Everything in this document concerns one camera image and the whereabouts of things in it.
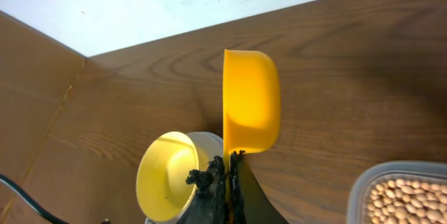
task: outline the wooden table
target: wooden table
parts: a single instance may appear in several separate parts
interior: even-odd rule
[[[291,223],[344,223],[353,182],[378,163],[447,162],[447,0],[320,0],[88,59],[24,187],[73,223],[142,223],[151,141],[221,134],[225,48],[277,65],[281,133],[248,159]],[[37,220],[15,200],[4,223]]]

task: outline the yellow bowl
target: yellow bowl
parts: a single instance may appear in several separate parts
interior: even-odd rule
[[[189,171],[198,169],[191,139],[170,132],[155,140],[142,157],[136,192],[143,213],[155,222],[177,220],[192,201],[196,186],[187,185]]]

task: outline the pile of beans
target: pile of beans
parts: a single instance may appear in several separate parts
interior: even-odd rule
[[[390,180],[375,185],[367,208],[374,224],[447,224],[447,186]]]

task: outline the gray container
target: gray container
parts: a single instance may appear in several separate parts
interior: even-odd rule
[[[424,161],[393,161],[371,167],[354,183],[349,195],[348,224],[370,223],[367,215],[369,192],[373,186],[390,179],[419,180],[447,184],[447,164]]]

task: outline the wood grain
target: wood grain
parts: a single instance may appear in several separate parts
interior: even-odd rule
[[[0,173],[23,181],[84,60],[0,13]],[[0,222],[12,195],[0,186]]]
[[[260,50],[282,126],[249,164],[291,223],[343,223],[369,167],[447,162],[446,16],[447,0],[321,0],[89,59],[24,185],[73,223],[142,223],[145,149],[170,130],[221,133],[223,49]],[[16,201],[6,223],[36,218]]]

